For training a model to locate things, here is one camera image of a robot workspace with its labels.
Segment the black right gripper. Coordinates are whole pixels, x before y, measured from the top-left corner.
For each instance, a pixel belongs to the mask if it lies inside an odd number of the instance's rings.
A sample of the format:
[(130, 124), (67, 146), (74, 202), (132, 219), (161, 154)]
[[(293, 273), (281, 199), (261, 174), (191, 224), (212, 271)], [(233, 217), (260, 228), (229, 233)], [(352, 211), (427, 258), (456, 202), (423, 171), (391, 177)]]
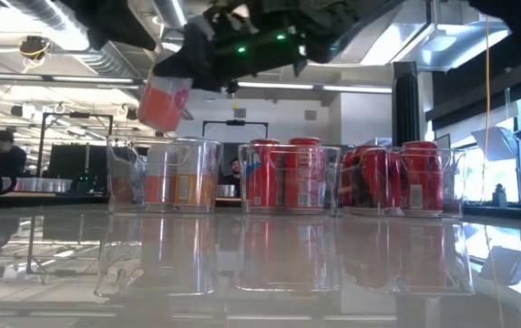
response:
[(194, 77), (192, 87), (228, 94), (239, 90), (235, 79), (291, 66), (298, 76), (307, 67), (304, 34), (287, 12), (264, 11), (268, 0), (210, 0), (206, 20), (189, 20), (183, 45), (157, 62), (157, 77)]

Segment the small silver spiral duct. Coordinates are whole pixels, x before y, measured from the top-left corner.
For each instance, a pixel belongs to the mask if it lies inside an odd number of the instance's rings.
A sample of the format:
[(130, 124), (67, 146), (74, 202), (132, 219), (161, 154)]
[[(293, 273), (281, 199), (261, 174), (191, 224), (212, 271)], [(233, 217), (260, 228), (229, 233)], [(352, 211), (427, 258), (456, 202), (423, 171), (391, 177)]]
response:
[(180, 28), (187, 23), (182, 0), (152, 0), (152, 2), (166, 27)]

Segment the black monitor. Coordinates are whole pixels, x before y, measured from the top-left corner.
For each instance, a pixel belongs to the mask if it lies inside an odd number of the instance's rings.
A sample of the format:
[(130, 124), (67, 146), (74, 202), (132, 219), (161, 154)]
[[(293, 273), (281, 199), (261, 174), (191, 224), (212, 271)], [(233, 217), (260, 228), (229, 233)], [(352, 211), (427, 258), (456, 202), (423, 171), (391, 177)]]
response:
[(92, 145), (54, 145), (48, 177), (69, 179), (70, 193), (107, 191), (107, 148)]

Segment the black ribbed pillar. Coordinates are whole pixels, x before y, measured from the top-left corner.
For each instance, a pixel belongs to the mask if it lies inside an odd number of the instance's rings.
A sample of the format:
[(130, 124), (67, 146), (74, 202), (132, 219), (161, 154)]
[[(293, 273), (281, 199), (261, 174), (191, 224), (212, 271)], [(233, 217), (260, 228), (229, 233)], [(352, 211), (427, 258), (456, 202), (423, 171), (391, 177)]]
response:
[(420, 139), (416, 63), (392, 62), (392, 73), (392, 141), (395, 147), (401, 147)]

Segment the clear plastic bin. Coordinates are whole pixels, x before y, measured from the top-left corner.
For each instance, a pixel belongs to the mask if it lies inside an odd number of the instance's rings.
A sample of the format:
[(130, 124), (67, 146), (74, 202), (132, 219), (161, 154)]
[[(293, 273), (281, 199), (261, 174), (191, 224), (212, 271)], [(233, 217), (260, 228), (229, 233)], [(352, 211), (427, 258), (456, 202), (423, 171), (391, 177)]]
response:
[[(148, 150), (155, 145), (180, 146), (192, 143), (207, 143), (217, 150), (217, 176), (215, 192), (208, 207), (180, 207), (173, 204), (146, 204), (145, 177)], [(223, 147), (217, 140), (188, 138), (139, 138), (111, 137), (107, 140), (107, 192), (108, 208), (112, 213), (211, 213), (215, 209), (218, 177), (223, 155)]]
[[(388, 153), (390, 151), (397, 151), (400, 153), (402, 147), (382, 147), (387, 151), (387, 164), (388, 164)], [(388, 173), (387, 173), (387, 202), (384, 209), (361, 209), (354, 206), (350, 208), (344, 208), (342, 205), (342, 195), (340, 188), (342, 186), (342, 171), (340, 182), (341, 186), (338, 191), (339, 204), (342, 208), (346, 209), (352, 214), (363, 215), (363, 216), (387, 216), (387, 217), (419, 217), (419, 218), (460, 218), (463, 210), (463, 200), (465, 195), (465, 153), (462, 150), (457, 149), (441, 149), (442, 152), (442, 165), (443, 165), (443, 202), (444, 209), (442, 212), (434, 214), (428, 211), (407, 211), (403, 208), (403, 194), (402, 194), (402, 207), (400, 209), (388, 207)], [(403, 165), (402, 165), (402, 190), (405, 182)]]
[(288, 210), (284, 206), (284, 154), (289, 144), (280, 144), (282, 153), (282, 204), (274, 210), (251, 209), (248, 204), (246, 195), (246, 158), (249, 144), (239, 146), (239, 161), (241, 166), (240, 190), (241, 190), (241, 207), (242, 211), (249, 214), (287, 214), (287, 215), (328, 215), (337, 210), (337, 193), (339, 189), (339, 172), (341, 150), (336, 147), (327, 147), (322, 145), (324, 153), (324, 185), (322, 187), (322, 206), (318, 210)]

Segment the long ceiling light strip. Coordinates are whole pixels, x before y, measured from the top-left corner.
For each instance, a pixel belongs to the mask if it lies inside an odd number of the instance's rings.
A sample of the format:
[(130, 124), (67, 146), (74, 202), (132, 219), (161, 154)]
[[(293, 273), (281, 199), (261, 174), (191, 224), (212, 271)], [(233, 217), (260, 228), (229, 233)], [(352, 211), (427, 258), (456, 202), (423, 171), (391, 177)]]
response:
[(240, 88), (262, 88), (262, 89), (289, 89), (319, 92), (340, 92), (340, 93), (361, 93), (361, 94), (391, 94), (390, 87), (370, 87), (370, 86), (343, 86), (343, 85), (324, 85), (324, 84), (293, 84), (293, 83), (269, 83), (269, 82), (245, 82), (239, 81)]

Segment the white and orange soda can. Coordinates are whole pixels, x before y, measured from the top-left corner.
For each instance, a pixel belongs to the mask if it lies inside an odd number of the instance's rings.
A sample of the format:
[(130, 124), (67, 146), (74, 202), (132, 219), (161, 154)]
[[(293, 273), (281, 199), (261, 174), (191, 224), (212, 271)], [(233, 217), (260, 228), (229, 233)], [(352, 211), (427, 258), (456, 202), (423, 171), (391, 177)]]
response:
[(189, 97), (193, 80), (150, 75), (138, 108), (138, 120), (156, 131), (175, 131)]
[(208, 207), (215, 192), (217, 150), (207, 143), (179, 147), (175, 205)]
[(155, 145), (148, 150), (145, 177), (146, 204), (173, 204), (178, 169), (178, 148)]

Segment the red can with blue logo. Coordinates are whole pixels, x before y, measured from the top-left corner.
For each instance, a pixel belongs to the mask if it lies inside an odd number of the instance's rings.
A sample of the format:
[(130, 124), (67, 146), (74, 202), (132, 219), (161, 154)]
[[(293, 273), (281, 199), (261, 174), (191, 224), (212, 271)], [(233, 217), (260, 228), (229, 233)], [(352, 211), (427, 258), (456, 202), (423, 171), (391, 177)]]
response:
[(251, 209), (274, 210), (282, 204), (282, 153), (276, 139), (254, 139), (246, 158), (246, 195)]
[(322, 206), (324, 153), (318, 138), (292, 138), (284, 154), (284, 206), (318, 210)]

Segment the black framed white board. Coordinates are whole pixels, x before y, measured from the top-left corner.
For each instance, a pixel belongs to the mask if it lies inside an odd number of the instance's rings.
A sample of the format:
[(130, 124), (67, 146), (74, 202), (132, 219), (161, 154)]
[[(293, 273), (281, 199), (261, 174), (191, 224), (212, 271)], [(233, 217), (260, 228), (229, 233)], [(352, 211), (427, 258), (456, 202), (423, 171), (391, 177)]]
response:
[(221, 125), (233, 126), (233, 127), (244, 127), (246, 125), (263, 126), (265, 128), (263, 137), (265, 137), (265, 138), (269, 137), (270, 124), (268, 122), (246, 121), (246, 120), (236, 119), (236, 118), (228, 119), (228, 120), (203, 120), (202, 127), (201, 127), (201, 136), (202, 137), (206, 136), (206, 127), (208, 124), (221, 124)]

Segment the small grey bottle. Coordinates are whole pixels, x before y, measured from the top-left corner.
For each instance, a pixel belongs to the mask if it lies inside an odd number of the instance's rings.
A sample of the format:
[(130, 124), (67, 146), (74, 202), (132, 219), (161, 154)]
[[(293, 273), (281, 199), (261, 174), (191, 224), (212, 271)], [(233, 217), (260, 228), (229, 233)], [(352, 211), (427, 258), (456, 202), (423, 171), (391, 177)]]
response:
[(495, 190), (492, 193), (492, 205), (497, 208), (507, 207), (506, 188), (501, 183), (495, 186)]

